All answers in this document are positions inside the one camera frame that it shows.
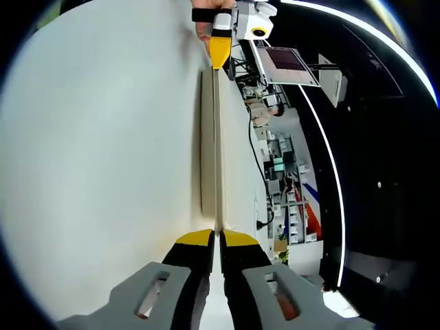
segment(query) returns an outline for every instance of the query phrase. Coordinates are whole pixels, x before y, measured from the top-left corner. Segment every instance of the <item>white surface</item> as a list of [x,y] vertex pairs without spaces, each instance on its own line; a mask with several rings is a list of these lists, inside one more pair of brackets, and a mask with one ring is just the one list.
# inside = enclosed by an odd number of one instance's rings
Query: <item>white surface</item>
[[217,30],[231,30],[231,14],[221,12],[215,15],[213,28]]
[[256,48],[255,43],[254,43],[253,40],[249,40],[249,46],[250,46],[250,49],[252,50],[252,53],[253,53],[254,58],[255,58],[256,68],[258,69],[258,72],[260,73],[260,81],[264,85],[267,85],[269,82],[267,81],[266,72],[265,72],[265,69],[263,67],[263,63],[261,62],[259,51]]
[[201,211],[206,219],[215,222],[215,230],[218,232],[223,228],[223,220],[217,217],[217,205],[223,203],[221,187],[217,191],[217,163],[221,160],[217,157],[220,153],[218,139],[218,106],[219,88],[218,83],[214,84],[212,69],[206,68],[201,73],[201,108],[200,108],[200,189],[201,189]]
[[296,236],[298,235],[298,226],[297,225],[291,225],[290,226],[290,236]]
[[256,127],[255,134],[259,141],[265,141],[267,143],[267,134],[266,134],[266,128],[263,127]]
[[199,207],[207,64],[189,1],[95,0],[25,44],[1,103],[1,226],[54,319],[99,308],[178,236],[212,227]]
[[278,69],[275,66],[274,61],[267,51],[267,47],[258,47],[257,56],[260,58],[262,66],[264,67],[264,72],[267,74],[267,82],[269,84],[281,84],[281,85],[304,85],[304,86],[314,86],[319,87],[319,82],[315,79],[315,76],[300,57],[298,52],[291,50],[290,48],[280,48],[271,47],[276,50],[283,50],[285,52],[291,52],[294,56],[302,63],[302,66],[307,69],[307,71],[294,70],[294,69]]
[[359,313],[350,305],[347,299],[338,291],[323,292],[324,304],[330,310],[339,314],[343,318],[356,318]]
[[323,241],[289,245],[289,267],[298,275],[319,274]]
[[276,98],[275,95],[269,95],[269,96],[263,97],[263,99],[266,100],[267,105],[269,105],[269,107],[272,106],[272,105],[277,105],[278,104],[278,99]]
[[200,329],[233,330],[234,323],[229,310],[228,299],[224,293],[225,279],[221,273],[220,244],[217,237],[215,239],[212,273],[209,281],[209,295],[201,315]]
[[289,207],[290,215],[296,215],[298,213],[298,206],[290,206]]
[[269,146],[267,145],[267,140],[259,140],[258,149],[260,150],[261,159],[264,162],[270,161]]
[[287,193],[287,201],[296,201],[295,194],[293,192]]
[[[320,64],[331,64],[323,55],[318,55]],[[342,86],[342,72],[340,70],[320,70],[319,83],[331,104],[336,108],[339,103],[339,95]]]
[[267,17],[275,16],[278,12],[278,9],[269,3],[258,3],[256,5],[256,9],[260,12],[260,14],[265,15]]
[[305,242],[306,242],[306,243],[308,243],[308,242],[316,242],[316,239],[317,239],[317,236],[316,236],[316,233],[314,232],[314,233],[312,233],[312,234],[308,234],[308,235],[305,237]]
[[[256,231],[256,220],[267,222],[265,186],[248,137],[249,114],[239,88],[219,71],[221,156],[223,178],[223,224],[255,237],[268,251],[267,227]],[[251,140],[263,169],[255,130]]]
[[243,40],[245,38],[245,35],[248,33],[248,21],[249,21],[249,15],[250,10],[252,10],[253,4],[247,3],[244,1],[239,1],[236,3],[236,11],[235,14],[238,15],[238,17],[234,17],[234,21],[236,21],[236,33],[235,38],[237,42],[238,40]]

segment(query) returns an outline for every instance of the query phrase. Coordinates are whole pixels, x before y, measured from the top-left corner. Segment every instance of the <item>led light strip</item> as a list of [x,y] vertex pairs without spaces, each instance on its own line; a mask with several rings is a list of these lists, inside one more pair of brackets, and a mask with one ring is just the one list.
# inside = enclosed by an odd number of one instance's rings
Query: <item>led light strip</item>
[[313,112],[313,115],[315,116],[315,119],[316,119],[316,122],[318,123],[319,129],[321,130],[321,134],[322,134],[322,137],[324,138],[325,146],[327,147],[327,150],[329,152],[331,166],[333,167],[333,172],[335,173],[336,187],[338,188],[339,204],[340,204],[340,209],[341,209],[341,228],[342,228],[341,263],[340,263],[340,267],[339,267],[339,276],[338,276],[338,287],[339,287],[339,286],[341,286],[342,273],[344,271],[344,260],[345,260],[345,215],[344,215],[344,201],[342,200],[341,183],[339,182],[339,175],[338,175],[338,170],[336,168],[335,159],[333,157],[333,153],[331,152],[330,144],[327,139],[327,136],[325,135],[324,129],[321,125],[321,121],[319,120],[318,115],[316,114],[315,108],[311,104],[309,97],[305,93],[303,86],[299,85],[299,87],[300,87],[300,90],[302,91],[302,94],[305,97],[305,100],[309,104],[311,112]]
[[335,15],[337,17],[340,17],[341,19],[344,19],[359,28],[364,29],[367,32],[370,32],[373,36],[378,38],[380,41],[385,43],[387,46],[389,46],[397,55],[403,59],[406,64],[414,71],[414,73],[419,77],[420,81],[425,85],[426,89],[428,90],[429,94],[431,94],[432,99],[434,100],[437,107],[439,106],[439,103],[437,101],[437,96],[435,95],[434,87],[432,86],[431,82],[429,81],[428,76],[425,74],[425,72],[422,70],[422,68],[417,64],[415,60],[403,48],[401,48],[396,42],[394,42],[392,39],[387,37],[385,34],[380,32],[375,27],[369,25],[368,23],[351,16],[349,14],[346,14],[345,12],[341,12],[339,10],[326,7],[324,5],[317,5],[315,3],[310,2],[304,2],[304,1],[297,1],[297,0],[281,0],[283,3],[288,3],[290,5],[295,6],[302,6],[307,8],[312,8],[316,10],[320,10],[322,12],[326,12],[328,14]]
[[267,85],[267,79],[266,79],[266,73],[264,71],[263,63],[261,62],[259,51],[256,49],[254,41],[249,40],[250,49],[252,50],[252,53],[254,53],[254,57],[258,63],[256,68],[260,71],[261,77],[265,80],[265,84]]

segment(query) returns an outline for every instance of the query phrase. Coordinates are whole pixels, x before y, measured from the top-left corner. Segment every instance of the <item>yellow tool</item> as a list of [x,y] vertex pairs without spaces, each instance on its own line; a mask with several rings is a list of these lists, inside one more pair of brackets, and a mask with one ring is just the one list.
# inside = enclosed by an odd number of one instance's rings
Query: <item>yellow tool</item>
[[212,68],[221,69],[229,59],[232,47],[232,10],[231,9],[192,9],[193,22],[212,23],[209,42],[209,56]]

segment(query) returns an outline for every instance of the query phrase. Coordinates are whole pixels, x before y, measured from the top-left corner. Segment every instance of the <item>black cable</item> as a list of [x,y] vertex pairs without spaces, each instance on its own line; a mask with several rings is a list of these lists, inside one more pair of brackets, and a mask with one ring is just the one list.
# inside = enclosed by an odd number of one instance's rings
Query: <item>black cable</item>
[[266,83],[263,83],[262,81],[261,81],[261,77],[260,77],[260,83],[262,84],[262,86],[264,86],[264,87],[268,87],[269,86],[269,84],[266,82]]
[[257,156],[256,156],[255,149],[254,149],[254,145],[252,144],[252,139],[251,139],[251,137],[250,137],[250,127],[251,127],[251,123],[252,123],[252,114],[251,114],[249,108],[247,108],[247,112],[249,112],[249,127],[248,127],[248,130],[247,130],[247,136],[249,137],[249,143],[250,143],[250,146],[251,146],[251,148],[252,148],[252,152],[253,152],[253,154],[254,154],[254,158],[255,158],[256,165],[258,166],[258,170],[260,171],[261,179],[263,179],[264,188],[266,189],[266,196],[267,196],[267,198],[268,198],[269,201],[270,201],[270,220],[269,220],[268,222],[266,222],[266,223],[263,223],[263,222],[261,222],[261,221],[259,221],[259,220],[256,221],[256,229],[257,229],[257,230],[260,230],[260,229],[263,228],[264,226],[267,226],[267,225],[269,225],[271,222],[273,222],[273,220],[274,220],[274,215],[275,215],[275,214],[274,214],[274,204],[273,204],[273,202],[272,202],[272,198],[270,197],[270,194],[269,194],[269,188],[267,187],[266,178],[264,178],[263,171],[261,170],[261,167],[260,167],[259,159],[258,159]]

